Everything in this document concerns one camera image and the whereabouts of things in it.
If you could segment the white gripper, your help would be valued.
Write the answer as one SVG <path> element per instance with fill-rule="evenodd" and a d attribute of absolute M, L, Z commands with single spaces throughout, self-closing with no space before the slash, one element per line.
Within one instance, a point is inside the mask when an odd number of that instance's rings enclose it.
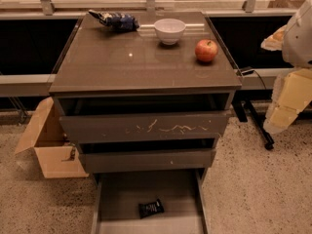
<path fill-rule="evenodd" d="M 286 130 L 312 101 L 312 0 L 305 0 L 287 23 L 265 38 L 260 47 L 281 51 L 283 60 L 296 68 L 277 76 L 263 123 L 269 134 Z"/>

